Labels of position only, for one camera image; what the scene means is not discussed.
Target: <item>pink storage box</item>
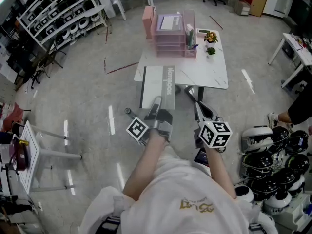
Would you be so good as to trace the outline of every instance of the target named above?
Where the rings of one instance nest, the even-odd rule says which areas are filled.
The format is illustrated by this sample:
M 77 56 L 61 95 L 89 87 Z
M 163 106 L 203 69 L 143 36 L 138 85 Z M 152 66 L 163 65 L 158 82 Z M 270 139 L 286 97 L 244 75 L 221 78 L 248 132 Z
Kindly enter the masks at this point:
M 146 32 L 146 39 L 152 39 L 151 25 L 154 18 L 154 7 L 146 6 L 143 13 L 143 24 Z

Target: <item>white shelving unit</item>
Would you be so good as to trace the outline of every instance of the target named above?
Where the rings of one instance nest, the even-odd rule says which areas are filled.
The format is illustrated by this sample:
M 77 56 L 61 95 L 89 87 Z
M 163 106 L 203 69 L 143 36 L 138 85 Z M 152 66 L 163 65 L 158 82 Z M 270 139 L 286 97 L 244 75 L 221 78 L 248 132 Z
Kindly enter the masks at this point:
M 63 31 L 64 29 L 66 29 L 67 27 L 70 27 L 71 24 L 75 23 L 76 21 L 84 18 L 84 17 L 89 17 L 91 15 L 94 15 L 96 13 L 98 13 L 100 15 L 100 20 L 97 22 L 92 22 L 86 29 L 84 29 L 84 31 L 89 31 L 91 29 L 93 29 L 96 26 L 100 26 L 101 24 L 103 24 L 105 27 L 107 27 L 105 18 L 102 17 L 101 15 L 101 10 L 104 9 L 104 5 L 98 5 L 96 4 L 95 0 L 91 0 L 94 8 L 87 10 L 83 13 L 81 13 L 78 16 L 75 16 L 73 19 L 71 19 L 70 21 L 66 22 L 63 26 L 61 26 L 60 28 L 56 29 L 54 32 L 50 33 L 48 36 L 46 36 L 44 39 L 42 39 L 42 37 L 40 38 L 40 34 L 46 30 L 46 28 L 49 25 L 52 25 L 58 18 L 60 18 L 61 16 L 63 16 L 65 13 L 67 13 L 68 11 L 74 9 L 76 6 L 83 4 L 86 0 L 79 0 L 76 3 L 74 3 L 73 5 L 67 7 L 65 10 L 59 12 L 57 14 L 57 16 L 55 16 L 54 18 L 50 19 L 46 24 L 44 24 L 35 34 L 32 34 L 31 32 L 31 27 L 32 25 L 34 25 L 35 23 L 38 22 L 38 20 L 41 19 L 41 17 L 44 14 L 48 14 L 49 11 L 51 11 L 54 7 L 57 6 L 58 2 L 60 2 L 60 0 L 54 0 L 50 5 L 48 5 L 43 11 L 41 11 L 34 19 L 31 20 L 31 22 L 29 22 L 28 24 L 25 24 L 22 19 L 26 18 L 29 15 L 29 12 L 31 12 L 31 8 L 33 8 L 34 6 L 39 6 L 41 4 L 40 0 L 35 0 L 28 8 L 27 10 L 20 16 L 17 17 L 17 20 L 19 21 L 19 23 L 21 24 L 21 26 L 25 29 L 25 31 L 34 39 L 34 41 L 41 47 L 43 48 L 45 51 L 45 47 L 43 46 L 49 39 L 51 39 L 52 37 L 56 36 L 58 33 L 60 33 L 61 31 Z M 73 38 L 77 38 L 79 37 L 81 34 L 81 31 L 79 30 L 75 36 Z M 64 46 L 65 44 L 69 43 L 71 40 L 70 38 L 64 40 L 64 42 L 62 42 L 62 44 L 60 44 L 59 46 L 57 46 L 57 49 L 61 48 L 62 46 Z

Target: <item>hand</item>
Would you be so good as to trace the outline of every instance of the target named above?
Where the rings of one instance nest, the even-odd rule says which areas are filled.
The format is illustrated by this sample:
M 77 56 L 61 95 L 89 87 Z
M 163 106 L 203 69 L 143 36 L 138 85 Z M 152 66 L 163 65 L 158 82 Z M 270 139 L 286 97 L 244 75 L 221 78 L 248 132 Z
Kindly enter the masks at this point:
M 164 136 L 161 136 L 156 128 L 152 128 L 150 130 L 150 140 L 159 142 L 160 144 L 164 144 L 166 139 Z

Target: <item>strap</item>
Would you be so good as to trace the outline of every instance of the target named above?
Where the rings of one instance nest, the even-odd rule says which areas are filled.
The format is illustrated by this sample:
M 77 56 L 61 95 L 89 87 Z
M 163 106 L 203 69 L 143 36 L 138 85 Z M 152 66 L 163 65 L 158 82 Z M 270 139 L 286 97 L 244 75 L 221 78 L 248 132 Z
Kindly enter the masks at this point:
M 122 196 L 115 196 L 114 211 L 108 216 L 104 222 L 101 223 L 97 229 L 96 234 L 116 234 L 120 225 L 120 216 L 124 211 L 124 198 Z

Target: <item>black helmet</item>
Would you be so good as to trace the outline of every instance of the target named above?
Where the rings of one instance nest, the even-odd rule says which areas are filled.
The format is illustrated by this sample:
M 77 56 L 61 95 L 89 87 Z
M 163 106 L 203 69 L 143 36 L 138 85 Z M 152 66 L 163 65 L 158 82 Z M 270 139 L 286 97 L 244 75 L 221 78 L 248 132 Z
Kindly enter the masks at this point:
M 285 127 L 277 126 L 272 129 L 271 139 L 274 144 L 268 149 L 270 154 L 275 154 L 277 152 L 285 149 L 288 143 L 289 131 Z
M 298 130 L 288 137 L 288 145 L 285 152 L 288 154 L 297 154 L 307 150 L 309 136 L 305 131 Z
M 273 174 L 273 178 L 278 182 L 279 188 L 287 191 L 296 180 L 294 171 L 290 168 L 283 168 L 277 173 Z
M 278 143 L 286 139 L 289 135 L 289 131 L 285 127 L 277 126 L 272 129 L 271 139 L 274 143 Z
M 247 184 L 253 192 L 254 200 L 259 202 L 274 196 L 277 193 L 278 184 L 271 176 L 249 180 Z
M 242 159 L 242 174 L 248 178 L 270 176 L 273 160 L 266 152 L 247 154 Z
M 285 167 L 293 169 L 296 174 L 304 174 L 309 168 L 309 159 L 304 154 L 295 154 L 286 161 Z

